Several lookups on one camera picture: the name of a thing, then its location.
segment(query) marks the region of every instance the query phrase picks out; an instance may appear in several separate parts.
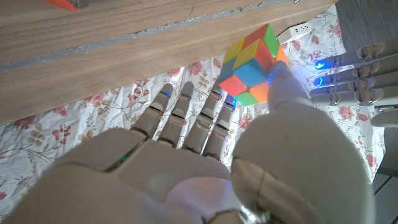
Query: robotic hand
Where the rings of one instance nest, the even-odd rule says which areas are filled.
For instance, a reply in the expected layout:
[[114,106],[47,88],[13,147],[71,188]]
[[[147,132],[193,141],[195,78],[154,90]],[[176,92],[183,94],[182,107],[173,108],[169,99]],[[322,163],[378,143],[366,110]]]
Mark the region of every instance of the robotic hand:
[[214,86],[181,149],[193,91],[187,83],[157,141],[166,84],[131,129],[80,144],[36,183],[5,223],[373,223],[363,162],[346,136],[313,108],[283,62],[272,68],[270,114],[255,119],[220,161],[235,102]]
[[367,64],[315,79],[320,88],[310,92],[311,100],[314,105],[374,105],[380,113],[371,120],[373,126],[398,127],[397,61],[398,38],[320,60],[317,69]]

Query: wood grain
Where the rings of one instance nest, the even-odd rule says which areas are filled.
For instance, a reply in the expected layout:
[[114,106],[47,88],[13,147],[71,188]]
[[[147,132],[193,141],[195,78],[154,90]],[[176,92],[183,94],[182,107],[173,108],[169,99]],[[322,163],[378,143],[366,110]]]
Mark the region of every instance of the wood grain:
[[268,22],[279,34],[333,3],[306,0],[267,6],[4,72],[0,123],[223,54],[229,44]]
[[90,0],[88,8],[76,12],[39,0],[2,0],[0,64],[257,2]]

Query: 2x2 rubik's cube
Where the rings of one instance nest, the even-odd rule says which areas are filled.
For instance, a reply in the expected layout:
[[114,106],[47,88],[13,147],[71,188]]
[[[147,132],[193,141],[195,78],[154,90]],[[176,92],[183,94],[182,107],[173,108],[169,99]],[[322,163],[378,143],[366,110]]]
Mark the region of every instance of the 2x2 rubik's cube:
[[227,48],[216,84],[243,106],[265,103],[269,69],[279,60],[289,65],[274,31],[266,24]]

